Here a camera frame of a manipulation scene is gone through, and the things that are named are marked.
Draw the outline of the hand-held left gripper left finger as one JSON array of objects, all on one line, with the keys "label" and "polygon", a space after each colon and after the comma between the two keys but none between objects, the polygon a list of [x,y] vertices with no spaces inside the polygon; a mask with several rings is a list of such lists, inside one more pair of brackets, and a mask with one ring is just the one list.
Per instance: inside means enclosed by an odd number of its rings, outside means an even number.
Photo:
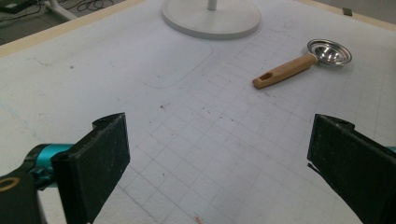
[{"label": "hand-held left gripper left finger", "polygon": [[68,224],[92,224],[130,162],[126,116],[100,118],[51,159]]}]

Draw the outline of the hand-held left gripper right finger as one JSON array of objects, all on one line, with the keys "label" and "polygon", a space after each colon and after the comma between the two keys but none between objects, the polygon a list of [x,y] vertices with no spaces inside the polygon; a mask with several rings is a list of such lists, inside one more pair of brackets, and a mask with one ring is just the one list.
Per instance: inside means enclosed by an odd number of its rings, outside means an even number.
[{"label": "hand-held left gripper right finger", "polygon": [[316,114],[307,159],[363,224],[396,224],[396,146],[378,144],[346,120]]}]

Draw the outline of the white utensil stand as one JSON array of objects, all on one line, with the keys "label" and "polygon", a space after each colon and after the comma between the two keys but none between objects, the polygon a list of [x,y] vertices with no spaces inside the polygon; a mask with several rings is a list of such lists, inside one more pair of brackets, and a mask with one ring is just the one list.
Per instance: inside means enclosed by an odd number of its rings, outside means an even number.
[{"label": "white utensil stand", "polygon": [[252,35],[262,14],[250,0],[164,0],[162,18],[185,35],[231,40]]}]

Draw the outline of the white gridded mat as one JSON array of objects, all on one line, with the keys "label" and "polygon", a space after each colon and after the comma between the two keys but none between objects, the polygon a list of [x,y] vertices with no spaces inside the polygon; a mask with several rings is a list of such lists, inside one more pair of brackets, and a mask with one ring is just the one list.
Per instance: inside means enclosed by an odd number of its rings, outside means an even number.
[{"label": "white gridded mat", "polygon": [[[306,154],[318,113],[396,146],[396,32],[298,1],[257,7],[259,30],[231,41],[183,35],[145,0],[0,45],[0,175],[122,112],[131,161],[96,224],[360,224]],[[253,86],[313,39],[352,61]]]}]

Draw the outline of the white floor stand leg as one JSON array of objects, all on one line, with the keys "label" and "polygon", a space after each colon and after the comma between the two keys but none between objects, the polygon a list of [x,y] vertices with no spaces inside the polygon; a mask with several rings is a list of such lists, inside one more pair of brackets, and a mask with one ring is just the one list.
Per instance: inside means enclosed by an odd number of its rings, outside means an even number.
[{"label": "white floor stand leg", "polygon": [[58,0],[45,0],[44,5],[48,11],[55,14],[64,21],[72,21],[77,18],[76,15],[61,7]]}]

